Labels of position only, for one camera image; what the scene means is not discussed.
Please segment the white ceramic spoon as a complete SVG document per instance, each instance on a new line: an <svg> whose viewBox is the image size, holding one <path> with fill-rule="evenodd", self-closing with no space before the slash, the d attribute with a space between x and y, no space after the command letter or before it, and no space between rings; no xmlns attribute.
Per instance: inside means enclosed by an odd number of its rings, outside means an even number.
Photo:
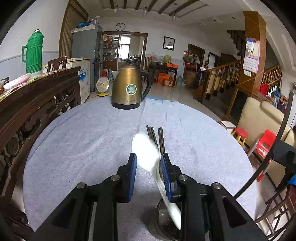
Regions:
<svg viewBox="0 0 296 241"><path fill-rule="evenodd" d="M152 143L148 136L143 133L137 133L132 139L132 151L137 156L138 165L151 173L159 193L168 209L177 229L181 229L181 211L177 204L168 201L165 191L165 185L159 174L160 154L156 146Z"/></svg>

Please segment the dark metal utensil holder cup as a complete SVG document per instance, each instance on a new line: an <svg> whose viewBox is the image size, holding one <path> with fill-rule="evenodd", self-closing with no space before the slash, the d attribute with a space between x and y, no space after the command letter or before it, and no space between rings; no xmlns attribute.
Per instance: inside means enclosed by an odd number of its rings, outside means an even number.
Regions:
<svg viewBox="0 0 296 241"><path fill-rule="evenodd" d="M147 229L158 240L179 240L180 238L180 230L174 224L162 198L153 209Z"/></svg>

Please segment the red plastic child chair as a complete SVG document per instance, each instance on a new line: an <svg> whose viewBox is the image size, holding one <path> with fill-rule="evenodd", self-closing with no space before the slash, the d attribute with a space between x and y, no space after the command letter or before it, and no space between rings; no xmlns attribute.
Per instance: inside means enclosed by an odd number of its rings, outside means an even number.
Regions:
<svg viewBox="0 0 296 241"><path fill-rule="evenodd" d="M266 130L261 138L257 139L254 145L247 151L247 156L250 157L254 151L257 151L259 156L265 159L275 139L276 135L272 131Z"/></svg>

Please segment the beige sofa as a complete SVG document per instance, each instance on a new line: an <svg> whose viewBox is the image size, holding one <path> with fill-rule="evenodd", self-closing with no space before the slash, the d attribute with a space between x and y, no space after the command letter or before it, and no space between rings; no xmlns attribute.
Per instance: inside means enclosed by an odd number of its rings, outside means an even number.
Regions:
<svg viewBox="0 0 296 241"><path fill-rule="evenodd" d="M237 127L248 133L245 144L251 148L266 130L278 134L284 116L280 110L269 102L259 102L255 98L248 97ZM288 124L285 127L281 140L295 147L295 132ZM267 174L274 185L278 186L285 175L285 167L272 161Z"/></svg>

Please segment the small white step stool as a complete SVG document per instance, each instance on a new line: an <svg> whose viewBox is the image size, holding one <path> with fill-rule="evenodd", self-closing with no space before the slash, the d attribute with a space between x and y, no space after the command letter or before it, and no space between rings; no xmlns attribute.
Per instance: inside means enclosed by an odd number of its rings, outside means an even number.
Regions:
<svg viewBox="0 0 296 241"><path fill-rule="evenodd" d="M234 125L230 121L221 120L219 123L225 128L225 129L234 129L236 128L236 125Z"/></svg>

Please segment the gold electric kettle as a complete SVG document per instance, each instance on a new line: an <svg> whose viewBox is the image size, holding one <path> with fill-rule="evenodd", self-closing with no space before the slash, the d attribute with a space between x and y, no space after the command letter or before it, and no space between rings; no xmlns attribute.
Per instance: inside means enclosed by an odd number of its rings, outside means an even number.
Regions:
<svg viewBox="0 0 296 241"><path fill-rule="evenodd" d="M112 85L111 104L118 109L135 109L145 99L153 84L152 75L126 63L119 69Z"/></svg>

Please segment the small white fan heater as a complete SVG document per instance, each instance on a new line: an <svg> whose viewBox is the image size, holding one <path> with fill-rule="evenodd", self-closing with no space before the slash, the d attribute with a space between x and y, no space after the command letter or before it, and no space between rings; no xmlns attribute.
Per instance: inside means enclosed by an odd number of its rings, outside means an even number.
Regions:
<svg viewBox="0 0 296 241"><path fill-rule="evenodd" d="M108 96L108 89L109 89L109 79L107 77L101 77L96 82L96 89L98 91L97 96L105 97Z"/></svg>

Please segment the wooden stair railing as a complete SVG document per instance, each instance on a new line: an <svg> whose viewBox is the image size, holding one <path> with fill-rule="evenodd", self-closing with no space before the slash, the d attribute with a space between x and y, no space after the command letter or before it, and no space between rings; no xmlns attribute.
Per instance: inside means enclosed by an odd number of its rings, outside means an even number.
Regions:
<svg viewBox="0 0 296 241"><path fill-rule="evenodd" d="M238 82L243 59L226 63L206 71L201 98L209 100L234 87Z"/></svg>

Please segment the dark wooden side table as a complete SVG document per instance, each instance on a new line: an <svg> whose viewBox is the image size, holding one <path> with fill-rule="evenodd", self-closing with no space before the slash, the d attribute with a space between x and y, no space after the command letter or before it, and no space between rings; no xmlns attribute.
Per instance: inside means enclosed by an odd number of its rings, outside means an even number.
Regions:
<svg viewBox="0 0 296 241"><path fill-rule="evenodd" d="M166 65L158 65L156 63L150 63L148 65L148 72L152 74L152 79L157 82L157 77L156 74L158 73L173 73L174 77L173 77L173 83L172 83L172 87L175 87L175 85L177 84L177 73L178 73L178 68L173 68L173 67L168 67Z"/></svg>

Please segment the white chest freezer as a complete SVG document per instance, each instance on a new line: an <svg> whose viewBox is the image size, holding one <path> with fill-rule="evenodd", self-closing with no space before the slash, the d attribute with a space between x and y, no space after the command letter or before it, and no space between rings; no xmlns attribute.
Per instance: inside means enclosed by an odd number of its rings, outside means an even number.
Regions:
<svg viewBox="0 0 296 241"><path fill-rule="evenodd" d="M43 73L52 72L58 69L68 69L79 67L79 93L80 102L83 104L90 95L90 58L68 58L66 56L50 60L47 65L43 65Z"/></svg>

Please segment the dark wooden sideboard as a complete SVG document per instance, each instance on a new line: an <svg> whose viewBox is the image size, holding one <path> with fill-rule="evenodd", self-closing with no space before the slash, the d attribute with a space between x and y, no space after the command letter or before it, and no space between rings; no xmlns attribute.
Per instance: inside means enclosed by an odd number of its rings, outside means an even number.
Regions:
<svg viewBox="0 0 296 241"><path fill-rule="evenodd" d="M40 133L60 113L80 105L79 67L48 72L1 96L1 227L23 239L33 230L11 203L17 173Z"/></svg>

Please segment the grey refrigerator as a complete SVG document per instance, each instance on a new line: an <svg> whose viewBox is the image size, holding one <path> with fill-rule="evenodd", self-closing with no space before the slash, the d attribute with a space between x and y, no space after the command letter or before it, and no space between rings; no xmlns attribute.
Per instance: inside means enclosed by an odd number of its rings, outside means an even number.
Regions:
<svg viewBox="0 0 296 241"><path fill-rule="evenodd" d="M72 57L89 58L90 60L90 92L96 90L96 82L101 77L103 69L103 28L98 24L91 24L81 28L74 28L71 33Z"/></svg>

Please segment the green thermos jug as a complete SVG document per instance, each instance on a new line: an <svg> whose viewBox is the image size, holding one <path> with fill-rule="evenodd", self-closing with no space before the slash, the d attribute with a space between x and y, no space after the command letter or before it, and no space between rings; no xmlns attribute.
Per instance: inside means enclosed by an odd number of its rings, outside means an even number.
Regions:
<svg viewBox="0 0 296 241"><path fill-rule="evenodd" d="M36 29L29 37L27 44L22 46L22 62L26 64L26 73L36 73L42 69L44 35Z"/></svg>

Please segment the framed wall picture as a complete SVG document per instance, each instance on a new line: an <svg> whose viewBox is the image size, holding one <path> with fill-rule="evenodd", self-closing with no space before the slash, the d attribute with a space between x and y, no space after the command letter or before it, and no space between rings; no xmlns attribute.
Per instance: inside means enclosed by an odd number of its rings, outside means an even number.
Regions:
<svg viewBox="0 0 296 241"><path fill-rule="evenodd" d="M174 46L175 46L175 39L165 36L163 41L163 49L173 51Z"/></svg>

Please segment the round wall clock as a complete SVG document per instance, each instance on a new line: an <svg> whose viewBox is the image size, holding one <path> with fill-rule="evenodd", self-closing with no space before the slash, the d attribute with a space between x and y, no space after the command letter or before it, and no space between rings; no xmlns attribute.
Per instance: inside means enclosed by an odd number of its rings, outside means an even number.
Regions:
<svg viewBox="0 0 296 241"><path fill-rule="evenodd" d="M115 29L119 32L125 30L125 28L126 28L126 25L124 23L117 23L115 26Z"/></svg>

